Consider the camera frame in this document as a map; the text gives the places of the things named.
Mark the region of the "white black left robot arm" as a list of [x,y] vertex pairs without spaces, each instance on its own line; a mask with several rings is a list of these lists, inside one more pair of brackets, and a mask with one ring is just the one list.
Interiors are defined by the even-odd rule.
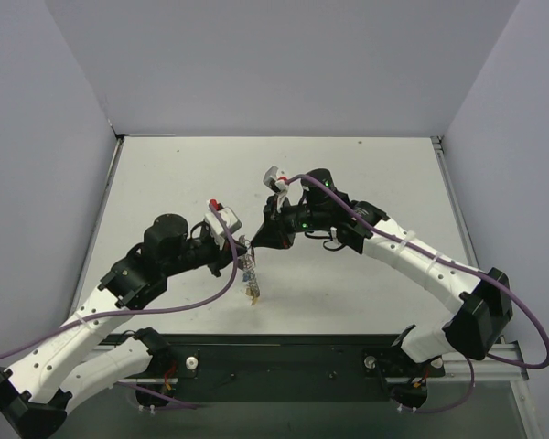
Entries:
[[190,236],[183,217],[157,217],[142,242],[113,265],[57,335],[0,367],[0,413],[18,436],[49,438],[77,406],[118,380],[176,370],[175,351],[153,328],[135,331],[94,359],[86,357],[163,294],[170,277],[202,266],[218,276],[235,264],[246,252],[232,237],[241,226],[224,207],[205,215],[197,237]]

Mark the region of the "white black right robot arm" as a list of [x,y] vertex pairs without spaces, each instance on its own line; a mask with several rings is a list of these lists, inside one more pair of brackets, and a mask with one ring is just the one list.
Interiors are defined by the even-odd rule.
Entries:
[[383,262],[423,287],[448,311],[428,326],[410,325],[396,346],[417,364],[458,352],[483,360],[512,317],[511,300],[501,291],[506,275],[484,273],[458,264],[402,228],[383,210],[353,200],[337,190],[330,172],[317,168],[301,177],[302,197],[293,205],[290,180],[278,167],[263,179],[272,190],[264,205],[264,221],[254,235],[254,248],[286,250],[298,233],[323,231],[340,247]]

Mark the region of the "steel key organiser ring disc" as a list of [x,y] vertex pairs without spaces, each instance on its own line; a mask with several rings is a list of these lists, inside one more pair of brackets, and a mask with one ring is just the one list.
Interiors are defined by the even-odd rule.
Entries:
[[242,277],[245,273],[248,273],[249,275],[251,275],[250,281],[249,282],[244,282],[244,284],[245,284],[245,293],[250,299],[253,296],[259,296],[260,297],[261,291],[260,291],[260,286],[258,284],[258,280],[257,280],[257,277],[256,277],[256,272],[255,272],[256,262],[255,262],[254,248],[253,248],[251,242],[244,235],[240,236],[239,243],[248,247],[249,255],[251,256],[251,258],[248,260],[247,263],[241,263]]

